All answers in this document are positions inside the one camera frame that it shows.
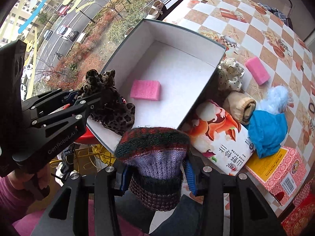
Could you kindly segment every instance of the black device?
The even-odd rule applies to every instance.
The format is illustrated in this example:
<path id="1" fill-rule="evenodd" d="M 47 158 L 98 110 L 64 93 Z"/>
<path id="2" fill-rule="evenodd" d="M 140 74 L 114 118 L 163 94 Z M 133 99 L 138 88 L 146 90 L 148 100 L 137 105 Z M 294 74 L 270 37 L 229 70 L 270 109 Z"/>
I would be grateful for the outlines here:
<path id="1" fill-rule="evenodd" d="M 202 165 L 196 174 L 196 183 L 198 195 L 204 195 L 199 225 L 192 236 L 223 234 L 223 193 L 230 194 L 230 236 L 286 235 L 275 213 L 245 173 L 228 176 L 204 166 L 199 157 L 189 154 L 189 159 L 195 168 L 198 162 Z M 116 160 L 113 166 L 102 169 L 96 176 L 72 174 L 43 213 L 31 236 L 88 236 L 89 194 L 94 194 L 95 236 L 120 236 L 114 196 L 125 193 L 132 173 L 132 167 Z M 11 231 L 14 228 L 7 227 L 6 232 Z"/>
<path id="2" fill-rule="evenodd" d="M 86 132 L 90 110 L 112 99 L 105 90 L 76 100 L 77 90 L 55 89 L 21 102 L 20 83 L 26 44 L 16 40 L 0 49 L 0 176 L 16 168 L 35 174 Z M 71 107 L 61 110 L 66 104 Z M 25 188 L 41 200 L 37 176 Z"/>

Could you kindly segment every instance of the metal screw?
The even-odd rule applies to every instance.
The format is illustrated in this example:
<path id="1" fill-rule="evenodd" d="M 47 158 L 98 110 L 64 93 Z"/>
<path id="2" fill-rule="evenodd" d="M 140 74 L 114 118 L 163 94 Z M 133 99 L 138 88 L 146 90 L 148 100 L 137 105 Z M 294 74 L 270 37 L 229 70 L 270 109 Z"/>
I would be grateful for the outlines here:
<path id="1" fill-rule="evenodd" d="M 238 174 L 238 177 L 242 180 L 245 180 L 247 178 L 247 175 L 245 173 Z"/>
<path id="2" fill-rule="evenodd" d="M 79 173 L 73 173 L 70 175 L 71 179 L 77 179 L 79 178 Z"/>
<path id="3" fill-rule="evenodd" d="M 114 169 L 115 168 L 113 166 L 108 166 L 108 167 L 105 168 L 105 171 L 109 173 L 109 172 L 114 171 Z"/>
<path id="4" fill-rule="evenodd" d="M 210 166 L 204 166 L 203 170 L 204 170 L 204 172 L 211 172 L 212 168 Z"/>

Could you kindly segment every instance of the streetlight pole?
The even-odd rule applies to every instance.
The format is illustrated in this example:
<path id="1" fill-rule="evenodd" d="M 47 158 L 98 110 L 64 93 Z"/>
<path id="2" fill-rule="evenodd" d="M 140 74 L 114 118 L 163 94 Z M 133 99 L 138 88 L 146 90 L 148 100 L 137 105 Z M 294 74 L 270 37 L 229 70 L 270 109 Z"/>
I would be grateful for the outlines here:
<path id="1" fill-rule="evenodd" d="M 93 19 L 91 19 L 88 15 L 86 15 L 83 11 L 80 10 L 80 12 L 87 17 L 91 22 L 93 22 L 94 24 L 96 23 Z"/>

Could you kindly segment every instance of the road marking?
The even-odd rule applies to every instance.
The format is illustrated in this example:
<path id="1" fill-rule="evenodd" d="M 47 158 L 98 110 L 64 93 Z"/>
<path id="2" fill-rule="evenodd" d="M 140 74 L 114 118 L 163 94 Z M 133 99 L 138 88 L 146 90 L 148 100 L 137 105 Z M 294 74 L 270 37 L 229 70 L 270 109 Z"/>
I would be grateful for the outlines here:
<path id="1" fill-rule="evenodd" d="M 77 19 L 77 21 L 73 24 L 73 26 L 79 21 L 79 19 L 83 16 L 83 14 L 81 13 L 80 17 Z"/>
<path id="2" fill-rule="evenodd" d="M 45 54 L 47 53 L 48 48 L 49 48 L 50 45 L 51 45 L 51 44 L 48 45 L 48 47 L 47 47 L 47 49 L 46 49 L 46 51 L 45 51 L 45 53 L 44 53 L 44 56 L 45 56 Z"/>
<path id="3" fill-rule="evenodd" d="M 86 10 L 87 10 L 88 8 L 90 8 L 91 5 L 87 6 L 87 7 L 85 8 L 84 12 L 86 12 Z M 78 14 L 79 14 L 79 13 L 76 13 L 76 15 L 71 19 L 71 21 L 68 23 L 68 26 L 70 26 L 70 23 L 77 17 Z M 79 18 L 77 19 L 77 21 L 74 23 L 74 25 L 79 21 L 79 19 L 80 19 L 82 16 L 83 16 L 83 14 L 81 13 L 81 15 L 79 16 Z M 52 53 L 54 47 L 56 46 L 57 42 L 59 41 L 59 39 L 56 40 L 56 42 L 54 43 L 53 47 L 51 48 L 50 53 L 48 54 L 48 56 L 47 56 L 47 58 L 46 58 L 46 60 L 45 60 L 45 63 L 43 64 L 42 69 L 44 69 L 44 67 L 46 66 L 47 60 L 49 59 L 49 57 L 50 57 L 50 55 L 51 55 L 51 53 Z M 60 47 L 58 48 L 58 51 L 60 50 L 60 48 L 61 48 L 61 46 L 62 46 L 63 43 L 64 43 L 64 40 L 62 41 Z M 53 64 L 54 60 L 56 59 L 56 56 L 57 56 L 57 55 L 55 55 L 55 57 L 53 58 L 53 60 L 52 60 L 52 62 L 51 62 L 50 65 Z"/>
<path id="4" fill-rule="evenodd" d="M 56 52 L 59 52 L 59 50 L 60 50 L 61 46 L 63 45 L 63 42 L 64 42 L 64 41 L 65 41 L 65 40 L 62 40 L 62 43 L 61 43 L 60 47 L 58 48 L 58 50 L 57 50 Z M 55 57 L 53 58 L 53 61 L 51 62 L 51 65 L 53 64 L 53 62 L 54 62 L 54 60 L 56 59 L 56 57 L 57 57 L 57 55 L 55 55 Z"/>

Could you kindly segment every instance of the bicycle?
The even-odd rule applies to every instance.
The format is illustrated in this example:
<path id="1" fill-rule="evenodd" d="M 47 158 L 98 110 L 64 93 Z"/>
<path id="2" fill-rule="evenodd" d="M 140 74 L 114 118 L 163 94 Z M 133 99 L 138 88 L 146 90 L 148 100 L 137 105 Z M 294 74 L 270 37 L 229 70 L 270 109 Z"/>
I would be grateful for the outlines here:
<path id="1" fill-rule="evenodd" d="M 63 57 L 63 55 L 58 52 L 55 52 L 55 55 L 57 55 L 58 60 L 60 60 Z"/>

